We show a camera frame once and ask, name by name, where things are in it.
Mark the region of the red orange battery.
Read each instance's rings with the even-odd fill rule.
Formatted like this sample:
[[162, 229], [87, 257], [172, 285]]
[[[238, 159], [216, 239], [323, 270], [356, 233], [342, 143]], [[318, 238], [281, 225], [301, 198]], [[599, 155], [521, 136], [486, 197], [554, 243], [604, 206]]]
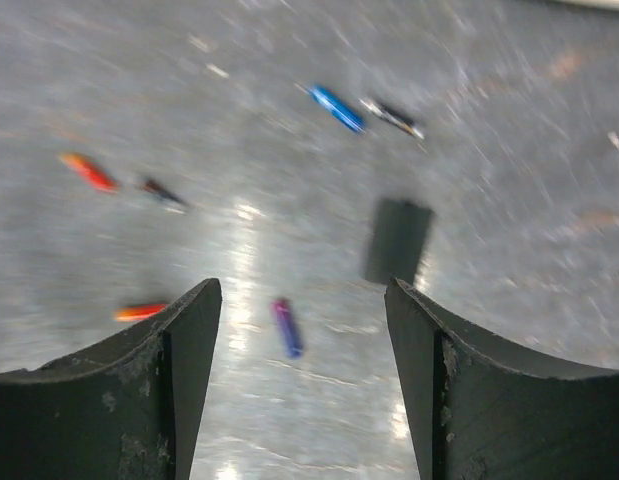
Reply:
[[90, 157], [77, 152], [65, 152], [59, 155], [59, 159], [93, 188], [106, 193], [118, 191], [115, 179]]

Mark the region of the black battery far right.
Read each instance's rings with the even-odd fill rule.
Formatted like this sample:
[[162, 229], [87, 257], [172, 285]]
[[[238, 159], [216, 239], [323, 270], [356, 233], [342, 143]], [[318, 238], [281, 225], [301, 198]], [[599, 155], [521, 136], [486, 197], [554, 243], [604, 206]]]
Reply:
[[361, 105], [380, 120], [393, 125], [406, 134], [419, 140], [425, 139], [425, 131], [421, 122], [371, 97], [360, 99]]

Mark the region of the black battery centre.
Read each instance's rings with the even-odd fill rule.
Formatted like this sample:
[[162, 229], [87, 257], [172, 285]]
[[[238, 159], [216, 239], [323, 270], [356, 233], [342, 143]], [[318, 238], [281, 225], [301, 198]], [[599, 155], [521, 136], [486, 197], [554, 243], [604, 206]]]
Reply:
[[164, 187], [160, 182], [151, 177], [144, 177], [138, 183], [138, 188], [151, 195], [156, 201], [161, 203], [166, 209], [184, 213], [188, 210], [188, 205], [180, 197]]

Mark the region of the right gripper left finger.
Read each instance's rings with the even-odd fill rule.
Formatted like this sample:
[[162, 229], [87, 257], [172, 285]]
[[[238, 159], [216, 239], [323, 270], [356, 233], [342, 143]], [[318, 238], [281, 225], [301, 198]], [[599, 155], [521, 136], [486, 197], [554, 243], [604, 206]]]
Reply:
[[89, 347], [0, 373], [0, 479], [188, 478], [221, 304], [210, 278]]

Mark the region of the purple blue battery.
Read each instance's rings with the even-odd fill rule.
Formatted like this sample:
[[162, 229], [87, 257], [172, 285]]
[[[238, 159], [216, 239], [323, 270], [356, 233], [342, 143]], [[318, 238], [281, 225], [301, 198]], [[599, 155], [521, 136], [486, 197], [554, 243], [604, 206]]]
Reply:
[[304, 352], [302, 337], [289, 301], [286, 298], [275, 299], [272, 310], [287, 356], [292, 359], [300, 358]]

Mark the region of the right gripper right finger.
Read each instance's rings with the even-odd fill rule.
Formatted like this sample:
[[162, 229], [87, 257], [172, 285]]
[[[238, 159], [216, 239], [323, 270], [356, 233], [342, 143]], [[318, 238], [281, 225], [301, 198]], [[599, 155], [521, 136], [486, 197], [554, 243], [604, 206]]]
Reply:
[[619, 479], [619, 370], [547, 355], [403, 281], [388, 329], [424, 479]]

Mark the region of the black battery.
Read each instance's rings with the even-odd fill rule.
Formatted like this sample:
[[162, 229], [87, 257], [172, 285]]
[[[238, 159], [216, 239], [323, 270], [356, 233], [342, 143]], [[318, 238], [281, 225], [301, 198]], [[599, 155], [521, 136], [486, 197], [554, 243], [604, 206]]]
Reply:
[[160, 182], [151, 177], [144, 177], [138, 183], [138, 188], [151, 195], [156, 201], [161, 203], [166, 209], [184, 213], [188, 210], [188, 205], [180, 197], [164, 187]]
[[425, 139], [425, 131], [421, 122], [371, 97], [360, 99], [361, 105], [380, 120], [393, 125], [406, 134], [419, 140]]

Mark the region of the black battery cover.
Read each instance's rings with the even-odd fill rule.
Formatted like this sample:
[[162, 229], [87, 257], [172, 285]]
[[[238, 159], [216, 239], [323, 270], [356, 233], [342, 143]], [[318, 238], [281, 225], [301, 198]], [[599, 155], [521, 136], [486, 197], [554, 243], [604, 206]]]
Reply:
[[376, 205], [363, 278], [387, 285], [392, 278], [413, 284], [434, 212], [408, 199], [381, 198]]

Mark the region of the red yellow battery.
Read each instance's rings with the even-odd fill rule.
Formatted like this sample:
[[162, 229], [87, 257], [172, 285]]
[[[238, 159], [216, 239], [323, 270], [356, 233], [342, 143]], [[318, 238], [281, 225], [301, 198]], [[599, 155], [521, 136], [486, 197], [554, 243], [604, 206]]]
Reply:
[[163, 311], [168, 306], [166, 302], [125, 306], [114, 313], [114, 320], [120, 323], [142, 321]]

